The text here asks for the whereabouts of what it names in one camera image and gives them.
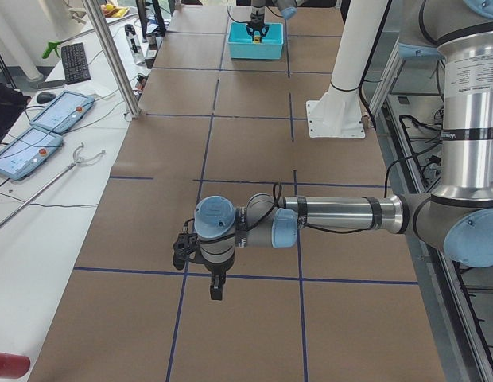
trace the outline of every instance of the metal frame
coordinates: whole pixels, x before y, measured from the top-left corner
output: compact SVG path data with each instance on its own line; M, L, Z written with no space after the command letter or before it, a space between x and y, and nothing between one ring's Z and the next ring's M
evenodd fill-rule
M132 118L137 118L141 113L141 109L138 106L134 92L132 92L130 81L126 75L125 68L122 65L121 57L119 56L118 49L116 48L114 39L111 35L111 31L105 21L105 17L102 14L100 5L97 0L82 0L82 3L86 8L91 24L95 28L96 36L98 37L103 49L103 54L111 67L112 74L114 75L119 91L125 100L128 111L130 112Z

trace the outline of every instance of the blue tray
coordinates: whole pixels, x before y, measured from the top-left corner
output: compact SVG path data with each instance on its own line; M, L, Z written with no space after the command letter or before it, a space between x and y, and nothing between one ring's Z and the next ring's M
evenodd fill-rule
M280 23L266 23L270 26L268 34L261 43L252 42L245 24L233 22L229 34L229 51L231 58L247 58L251 60L280 60L284 46L284 29Z

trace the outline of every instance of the tablet screen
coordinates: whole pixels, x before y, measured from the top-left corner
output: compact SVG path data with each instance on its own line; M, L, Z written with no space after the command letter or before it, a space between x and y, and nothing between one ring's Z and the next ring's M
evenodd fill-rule
M40 148L54 146L52 141L55 139L47 132L31 129L0 153L0 169L16 173L33 160Z
M38 126L48 130L54 130L62 123L69 115L75 113L76 108L83 106L87 98L81 95L67 93L59 98L35 119Z

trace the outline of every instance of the white mounting bracket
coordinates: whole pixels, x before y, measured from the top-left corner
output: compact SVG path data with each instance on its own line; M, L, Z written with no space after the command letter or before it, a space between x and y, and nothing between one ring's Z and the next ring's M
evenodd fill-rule
M319 101L307 101L310 138L365 138L358 91L349 93L330 87Z

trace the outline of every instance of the white table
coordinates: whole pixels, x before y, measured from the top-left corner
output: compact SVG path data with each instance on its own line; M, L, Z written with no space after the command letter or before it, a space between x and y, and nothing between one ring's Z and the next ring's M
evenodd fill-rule
M124 33L124 25L128 23L134 24L134 19L111 25L111 33L115 35L128 78L133 79L138 73L147 74L149 69L134 64ZM101 50L94 33L73 42L84 43L88 62ZM90 94L89 87L105 87L110 92L117 89L103 53L92 61L90 72L91 81L51 92L66 89ZM64 72L59 63L48 80L62 78ZM75 128L100 119L121 101L119 91L96 101ZM29 109L28 113L33 117L38 111ZM99 122L67 133L64 147L43 166L23 181L6 183L0 191L27 199L72 162L73 150L83 142L82 156L89 158L101 150L105 150L106 155L93 166L74 168L35 202L45 205L98 204L129 126L125 112L126 105L121 103ZM28 126L23 114L10 133L18 136ZM19 202L0 195L0 221L19 205ZM96 207L29 206L0 230L0 352L26 355L33 367L95 210ZM28 378L29 373L20 380Z

